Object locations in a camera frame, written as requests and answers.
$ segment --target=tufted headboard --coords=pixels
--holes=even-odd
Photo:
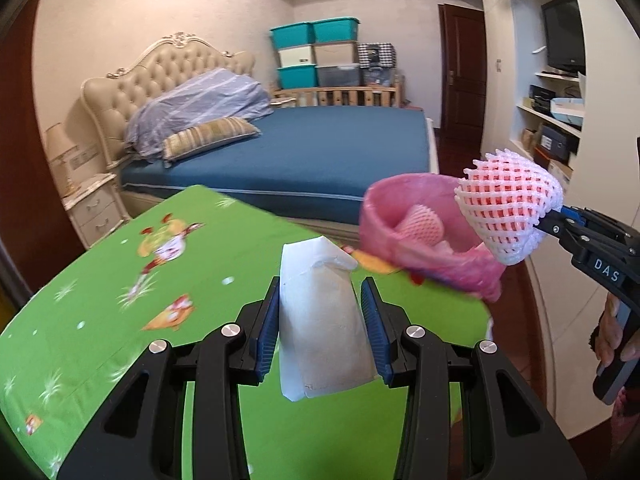
[[[219,66],[250,75],[254,63],[249,52],[219,52],[194,34],[177,32],[156,41],[130,68],[86,80],[80,98],[98,130],[107,169],[127,159],[127,123],[146,102]]]

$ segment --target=pink basket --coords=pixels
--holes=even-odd
[[[457,186],[455,177],[433,173],[408,173],[376,182],[367,189],[360,209],[360,245],[397,267],[497,301],[505,266],[462,216],[454,198]],[[423,204],[440,217],[453,254],[439,253],[394,231],[414,204]]]

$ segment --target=gray blanket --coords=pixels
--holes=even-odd
[[[255,79],[215,68],[141,107],[129,121],[125,141],[143,158],[154,159],[171,134],[222,117],[252,120],[271,112],[269,95]]]

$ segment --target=white paper bag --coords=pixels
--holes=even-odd
[[[319,237],[282,248],[280,387],[289,400],[372,381],[376,367],[351,271],[356,260]]]

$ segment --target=teal storage bin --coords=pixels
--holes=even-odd
[[[329,18],[313,22],[316,43],[357,40],[359,23],[357,18]]]
[[[271,29],[273,45],[276,50],[289,46],[306,45],[315,43],[314,28],[309,22],[291,23]]]
[[[298,65],[279,68],[280,84],[283,89],[289,88],[314,88],[318,86],[316,81],[315,65]]]

